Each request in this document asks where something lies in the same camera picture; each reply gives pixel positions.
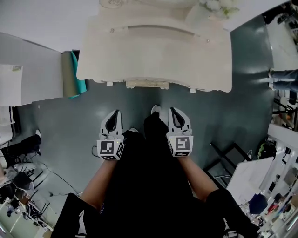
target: white box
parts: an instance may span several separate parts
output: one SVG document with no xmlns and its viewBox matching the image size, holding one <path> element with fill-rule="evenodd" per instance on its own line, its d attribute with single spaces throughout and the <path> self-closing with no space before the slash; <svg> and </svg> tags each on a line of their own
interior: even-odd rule
<svg viewBox="0 0 298 238">
<path fill-rule="evenodd" d="M 123 149 L 124 144 L 120 139 L 97 141 L 97 154 L 104 160 L 119 160 Z"/>
<path fill-rule="evenodd" d="M 193 136 L 169 136 L 168 145 L 174 157 L 189 156 L 192 152 Z"/>
</svg>

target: shoe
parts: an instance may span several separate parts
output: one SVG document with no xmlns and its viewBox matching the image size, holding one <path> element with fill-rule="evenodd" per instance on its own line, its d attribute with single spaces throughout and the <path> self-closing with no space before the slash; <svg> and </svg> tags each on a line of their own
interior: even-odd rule
<svg viewBox="0 0 298 238">
<path fill-rule="evenodd" d="M 272 79 L 272 75 L 271 75 L 271 72 L 273 71 L 273 68 L 270 68 L 269 71 L 268 71 L 268 78 Z"/>
<path fill-rule="evenodd" d="M 41 132 L 40 132 L 40 130 L 36 130 L 35 134 L 38 135 L 41 138 Z"/>
<path fill-rule="evenodd" d="M 268 87 L 271 88 L 273 91 L 275 91 L 274 87 L 273 87 L 273 83 L 269 83 Z"/>
<path fill-rule="evenodd" d="M 161 110 L 162 108 L 159 105 L 154 105 L 153 108 L 151 109 L 151 114 L 153 114 L 154 112 L 157 112 L 158 115 L 160 116 Z"/>
<path fill-rule="evenodd" d="M 129 131 L 130 131 L 130 132 L 136 132 L 136 133 L 139 133 L 139 131 L 138 131 L 137 129 L 133 128 L 133 127 L 130 128 Z"/>
</svg>

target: black chair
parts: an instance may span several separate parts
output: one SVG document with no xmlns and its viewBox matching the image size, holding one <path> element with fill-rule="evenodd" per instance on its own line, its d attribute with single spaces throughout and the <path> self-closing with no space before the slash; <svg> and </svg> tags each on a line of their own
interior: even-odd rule
<svg viewBox="0 0 298 238">
<path fill-rule="evenodd" d="M 290 91 L 290 98 L 288 99 L 289 103 L 291 103 L 292 105 L 296 104 L 297 101 L 297 93 L 294 93 L 292 91 Z M 294 118 L 294 128 L 296 127 L 296 122 L 297 122 L 297 114 L 298 114 L 298 107 L 296 107 L 295 109 L 293 107 L 291 107 L 290 105 L 283 105 L 282 103 L 279 102 L 278 99 L 274 99 L 274 103 L 276 103 L 277 105 L 281 106 L 284 108 L 283 111 L 278 110 L 278 111 L 273 111 L 272 114 L 287 114 L 287 115 L 291 115 L 292 118 Z"/>
<path fill-rule="evenodd" d="M 229 184 L 231 177 L 233 176 L 237 164 L 245 160 L 251 161 L 251 158 L 249 158 L 248 155 L 235 142 L 224 151 L 221 151 L 212 142 L 211 145 L 214 148 L 214 150 L 218 153 L 219 158 L 217 158 L 214 162 L 205 167 L 203 170 L 213 180 L 213 182 L 218 186 L 218 188 L 226 188 Z M 240 156 L 242 156 L 243 159 L 235 162 L 229 159 L 226 155 L 232 152 L 233 150 L 236 150 L 240 154 Z M 223 171 L 225 171 L 227 174 L 219 176 L 211 175 L 210 170 L 214 169 L 218 165 L 221 166 L 221 169 L 223 169 Z"/>
</svg>

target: white wall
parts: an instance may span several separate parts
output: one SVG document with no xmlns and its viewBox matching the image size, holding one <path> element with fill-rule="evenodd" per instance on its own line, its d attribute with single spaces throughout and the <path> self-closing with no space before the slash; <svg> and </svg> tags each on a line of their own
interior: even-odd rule
<svg viewBox="0 0 298 238">
<path fill-rule="evenodd" d="M 0 64 L 23 66 L 22 105 L 63 97 L 61 53 L 0 33 Z"/>
<path fill-rule="evenodd" d="M 63 52 L 81 48 L 99 0 L 0 0 L 0 32 Z"/>
</svg>

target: floor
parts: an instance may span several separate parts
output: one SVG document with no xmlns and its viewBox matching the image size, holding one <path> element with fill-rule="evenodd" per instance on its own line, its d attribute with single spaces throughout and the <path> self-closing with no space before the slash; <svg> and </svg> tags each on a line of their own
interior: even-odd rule
<svg viewBox="0 0 298 238">
<path fill-rule="evenodd" d="M 298 52 L 287 24 L 277 24 L 275 20 L 267 25 L 269 41 L 272 48 L 274 68 L 276 70 L 297 69 Z"/>
<path fill-rule="evenodd" d="M 261 81 L 273 66 L 263 19 L 257 17 L 236 29 L 231 39 L 233 88 L 230 93 L 197 91 L 191 94 L 189 89 L 175 84 L 169 90 L 126 89 L 124 83 L 106 87 L 89 81 L 88 91 L 80 97 L 19 107 L 23 133 L 17 139 L 32 135 L 39 128 L 42 157 L 37 159 L 61 175 L 77 192 L 83 191 L 102 163 L 92 156 L 91 147 L 98 139 L 100 122 L 114 109 L 122 112 L 124 130 L 133 126 L 140 131 L 154 104 L 162 106 L 163 118 L 170 106 L 181 109 L 191 120 L 192 158 L 200 167 L 216 158 L 211 141 L 221 149 L 237 142 L 245 152 L 250 149 L 255 152 L 267 135 L 274 97 L 268 84 Z M 66 199 L 64 194 L 68 192 L 74 191 L 50 174 L 40 186 L 35 201 L 50 202 L 51 210 L 58 217 Z"/>
</svg>

